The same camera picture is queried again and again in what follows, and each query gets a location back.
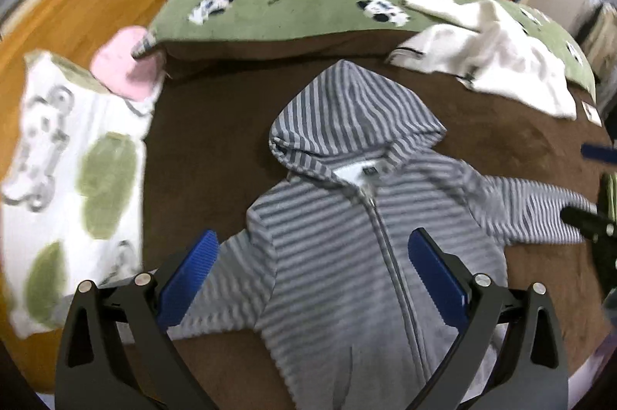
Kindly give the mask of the grey striped zip hoodie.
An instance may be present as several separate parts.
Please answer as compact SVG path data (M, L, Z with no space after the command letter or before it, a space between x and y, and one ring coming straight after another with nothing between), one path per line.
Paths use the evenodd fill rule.
M401 409L455 339L408 257L414 229L471 272L507 282L514 243L577 244L583 195L485 176L405 86L347 60L273 123L287 177L248 208L172 339L253 329L299 409Z

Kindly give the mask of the white fluffy garment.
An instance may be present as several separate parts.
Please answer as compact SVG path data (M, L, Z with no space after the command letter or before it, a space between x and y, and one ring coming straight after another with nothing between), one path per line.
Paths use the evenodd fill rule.
M406 3L442 22L398 45L388 55L388 64L425 74L453 75L474 92L506 97L554 118L576 118L564 61L525 33L498 2Z

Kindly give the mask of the white bear print pillow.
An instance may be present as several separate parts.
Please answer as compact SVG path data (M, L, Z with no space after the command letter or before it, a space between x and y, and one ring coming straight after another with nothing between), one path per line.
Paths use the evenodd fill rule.
M63 326L71 296L142 268L142 198L157 95L133 101L49 51L25 55L19 141L1 183L7 316L25 339Z

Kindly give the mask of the brown bed sheet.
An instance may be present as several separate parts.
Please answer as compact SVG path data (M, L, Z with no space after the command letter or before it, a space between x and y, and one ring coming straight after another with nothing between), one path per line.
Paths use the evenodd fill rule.
M248 208L287 177L274 158L270 130L285 107L336 59L234 62L192 80L165 84L147 136L144 262L155 267L205 229L222 244L246 226ZM370 58L348 60L412 91L445 136L438 153L485 176L546 183L575 193L593 208L601 170L579 153L586 141L606 142L584 115L557 119L499 96L475 94L448 75L423 75ZM610 327L591 246L514 243L504 249L507 282L545 283L567 350L578 369ZM175 339L224 408L297 408L260 333L237 329Z

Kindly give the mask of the pink cloth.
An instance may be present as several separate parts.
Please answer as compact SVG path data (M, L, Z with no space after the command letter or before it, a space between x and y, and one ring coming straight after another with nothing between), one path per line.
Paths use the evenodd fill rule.
M150 98L163 75L165 56L155 52L145 58L133 58L133 49L146 35L147 29L142 26L118 30L93 55L91 74L118 96L133 101Z

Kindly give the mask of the green panda print blanket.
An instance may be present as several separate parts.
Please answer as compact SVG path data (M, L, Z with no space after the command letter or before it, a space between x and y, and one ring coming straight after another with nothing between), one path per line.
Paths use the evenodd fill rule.
M567 30L508 0L167 0L132 54L161 50L182 62L376 56L388 53L388 39L441 23L476 30L490 18L514 21L563 61L568 80L596 93L589 61Z

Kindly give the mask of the wooden headboard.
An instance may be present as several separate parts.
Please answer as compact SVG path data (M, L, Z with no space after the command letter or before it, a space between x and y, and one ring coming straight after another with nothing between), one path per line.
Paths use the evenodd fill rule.
M165 1L41 0L22 18L1 44L1 183L19 141L25 55L49 51L90 72L91 59L101 46L122 28L147 28ZM8 320L6 306L1 221L1 339L10 360L34 390L53 392L62 327L21 339Z

